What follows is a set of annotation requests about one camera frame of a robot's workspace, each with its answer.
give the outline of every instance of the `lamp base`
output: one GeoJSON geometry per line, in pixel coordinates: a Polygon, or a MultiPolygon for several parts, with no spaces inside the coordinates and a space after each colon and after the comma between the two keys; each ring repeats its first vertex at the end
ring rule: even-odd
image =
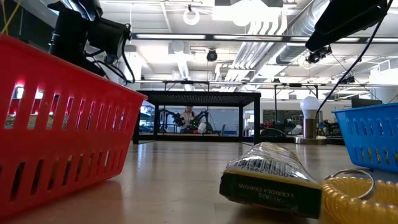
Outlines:
{"type": "Polygon", "coordinates": [[[311,144],[311,145],[322,145],[326,144],[326,137],[317,136],[315,139],[304,138],[303,136],[294,137],[294,143],[296,144],[311,144]]]}

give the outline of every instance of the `person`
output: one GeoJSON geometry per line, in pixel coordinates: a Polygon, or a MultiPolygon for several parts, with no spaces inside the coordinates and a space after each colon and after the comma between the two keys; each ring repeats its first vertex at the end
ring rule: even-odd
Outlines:
{"type": "Polygon", "coordinates": [[[193,106],[185,106],[185,111],[181,114],[181,117],[184,119],[184,125],[180,130],[181,133],[185,133],[187,132],[187,129],[190,129],[193,120],[197,116],[197,114],[193,112],[192,108],[193,106]]]}

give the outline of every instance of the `blue plastic basket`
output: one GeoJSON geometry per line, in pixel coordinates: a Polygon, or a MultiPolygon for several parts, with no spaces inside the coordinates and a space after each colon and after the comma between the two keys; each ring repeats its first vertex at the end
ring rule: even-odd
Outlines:
{"type": "Polygon", "coordinates": [[[333,113],[353,164],[398,172],[398,103],[333,113]]]}

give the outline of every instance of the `yellow coil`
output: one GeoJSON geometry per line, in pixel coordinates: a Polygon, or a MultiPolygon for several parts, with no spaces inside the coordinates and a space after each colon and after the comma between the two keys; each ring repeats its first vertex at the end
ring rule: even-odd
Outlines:
{"type": "Polygon", "coordinates": [[[368,200],[358,196],[371,187],[371,180],[334,177],[322,182],[323,208],[344,224],[398,223],[398,183],[378,180],[374,195],[368,200]]]}

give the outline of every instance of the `red plastic basket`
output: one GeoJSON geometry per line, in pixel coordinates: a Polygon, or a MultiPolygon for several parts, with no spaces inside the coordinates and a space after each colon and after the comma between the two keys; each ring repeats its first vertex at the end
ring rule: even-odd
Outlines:
{"type": "Polygon", "coordinates": [[[0,74],[0,220],[121,173],[144,95],[5,35],[0,74]]]}

